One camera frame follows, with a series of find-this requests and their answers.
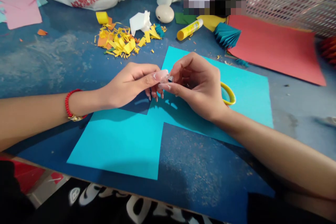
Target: table surface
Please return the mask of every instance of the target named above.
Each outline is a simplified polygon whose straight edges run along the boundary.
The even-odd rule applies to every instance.
[[[155,8],[156,0],[125,0],[107,12],[114,22],[128,26],[129,18],[144,10],[151,12],[152,23],[157,22]],[[182,4],[174,3],[172,8],[182,11]],[[184,25],[173,21],[166,25],[164,39],[152,40],[138,55],[125,60],[105,55],[103,49],[93,45],[100,29],[94,11],[52,0],[40,11],[41,24],[15,30],[0,24],[0,98],[54,94],[76,88],[97,89],[106,85],[128,62],[161,67],[168,46],[196,50],[215,60],[217,55],[222,55],[219,61],[233,62],[223,56],[223,49],[205,27],[191,40],[179,42],[176,33]],[[49,34],[37,35],[40,28]],[[142,32],[138,31],[136,37],[140,35]],[[257,66],[246,70],[269,79],[275,129],[336,160],[335,129],[315,120],[336,115],[336,71],[323,59],[319,62],[327,87]],[[144,93],[125,109],[146,114],[149,103],[136,105],[143,99],[146,99]],[[163,127],[157,181],[67,164],[89,118],[43,132],[6,152],[74,177],[233,223],[246,222],[248,192],[274,195],[276,183],[245,149],[169,124]]]

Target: folded paper fan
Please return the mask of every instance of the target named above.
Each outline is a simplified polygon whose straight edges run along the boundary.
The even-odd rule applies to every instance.
[[[226,49],[236,46],[241,32],[225,23],[219,23],[214,31],[216,40]]]

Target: blue paper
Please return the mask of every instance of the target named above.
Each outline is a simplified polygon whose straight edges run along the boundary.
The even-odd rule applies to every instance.
[[[184,50],[169,47],[162,69],[170,71],[174,63],[188,53]],[[221,81],[228,85],[235,93],[237,102],[230,106],[230,108],[273,128],[267,77],[206,57],[205,59],[220,70]],[[182,98],[175,97],[175,95],[168,92],[165,92],[164,99],[159,99],[158,103],[154,100],[151,102],[147,116],[220,141],[241,146],[214,124],[198,116]]]
[[[242,31],[233,28],[225,23],[219,23],[214,31],[216,40],[224,48],[235,47]]]
[[[45,5],[45,4],[48,3],[47,0],[36,0],[36,2],[37,2],[38,7],[41,7],[42,5]],[[0,8],[0,23],[5,22],[7,20],[5,14],[4,14],[4,11],[5,11],[4,8]]]
[[[155,117],[95,112],[67,163],[157,180],[162,129]]]

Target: red bracelet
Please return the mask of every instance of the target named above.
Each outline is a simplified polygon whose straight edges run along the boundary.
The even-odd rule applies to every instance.
[[[85,115],[83,117],[77,117],[74,114],[71,114],[71,112],[70,112],[70,109],[69,109],[69,98],[70,98],[70,95],[72,95],[73,93],[78,92],[78,91],[82,91],[82,90],[80,90],[80,89],[72,90],[70,93],[68,93],[68,95],[65,98],[65,109],[66,109],[66,112],[68,113],[68,116],[69,116],[68,118],[71,121],[80,121],[80,120],[82,120],[82,119],[84,119],[85,117],[88,116],[88,115]]]

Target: egg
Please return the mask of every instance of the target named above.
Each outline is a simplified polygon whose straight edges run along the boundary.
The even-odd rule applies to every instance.
[[[170,23],[174,19],[174,11],[169,5],[159,5],[155,15],[162,23]]]

